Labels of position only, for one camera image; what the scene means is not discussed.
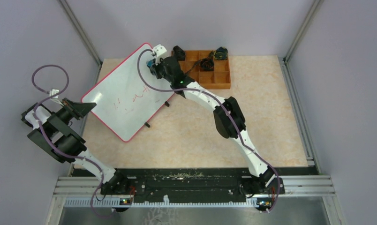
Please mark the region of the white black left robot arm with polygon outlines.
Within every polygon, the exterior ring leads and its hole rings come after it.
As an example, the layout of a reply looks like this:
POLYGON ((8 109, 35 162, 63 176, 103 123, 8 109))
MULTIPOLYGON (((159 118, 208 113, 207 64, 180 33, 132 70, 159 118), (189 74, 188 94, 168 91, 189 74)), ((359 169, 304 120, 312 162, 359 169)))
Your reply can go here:
POLYGON ((101 182, 101 194, 126 194, 130 181, 121 170, 100 162, 84 145, 85 140, 69 122, 84 118, 96 103, 78 103, 64 98, 62 108, 52 112, 43 104, 35 103, 24 111, 21 120, 33 130, 27 137, 58 162, 80 165, 101 182))

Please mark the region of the white whiteboard with red rim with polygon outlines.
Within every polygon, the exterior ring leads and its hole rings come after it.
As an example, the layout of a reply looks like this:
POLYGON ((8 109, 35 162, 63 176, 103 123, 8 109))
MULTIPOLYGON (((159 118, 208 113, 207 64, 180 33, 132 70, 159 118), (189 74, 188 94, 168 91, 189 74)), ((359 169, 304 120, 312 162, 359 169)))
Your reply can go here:
POLYGON ((151 49, 142 44, 87 93, 81 102, 96 103, 91 110, 122 141, 128 142, 164 106, 173 92, 166 80, 150 73, 151 49))

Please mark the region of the blue eraser sponge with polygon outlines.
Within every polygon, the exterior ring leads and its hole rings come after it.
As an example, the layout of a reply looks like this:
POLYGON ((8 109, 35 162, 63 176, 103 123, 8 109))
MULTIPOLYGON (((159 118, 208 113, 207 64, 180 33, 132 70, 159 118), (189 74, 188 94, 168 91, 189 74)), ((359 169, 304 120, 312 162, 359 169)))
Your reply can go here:
POLYGON ((146 65, 147 65, 147 67, 148 67, 149 69, 153 69, 153 68, 154 68, 154 65, 155 65, 155 62, 152 61, 152 60, 150 60, 150 61, 147 62, 146 65))

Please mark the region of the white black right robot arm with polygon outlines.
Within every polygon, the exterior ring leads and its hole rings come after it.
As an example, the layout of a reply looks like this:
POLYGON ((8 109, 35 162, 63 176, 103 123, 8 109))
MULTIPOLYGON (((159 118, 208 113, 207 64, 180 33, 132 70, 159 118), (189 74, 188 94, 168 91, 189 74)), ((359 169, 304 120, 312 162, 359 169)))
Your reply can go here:
POLYGON ((249 187, 255 188, 259 193, 269 190, 277 199, 281 191, 278 172, 259 155, 252 143, 238 101, 234 97, 220 97, 202 87, 181 70, 175 57, 151 59, 146 66, 157 79, 168 81, 171 91, 212 111, 218 133, 237 144, 248 164, 253 182, 249 187))

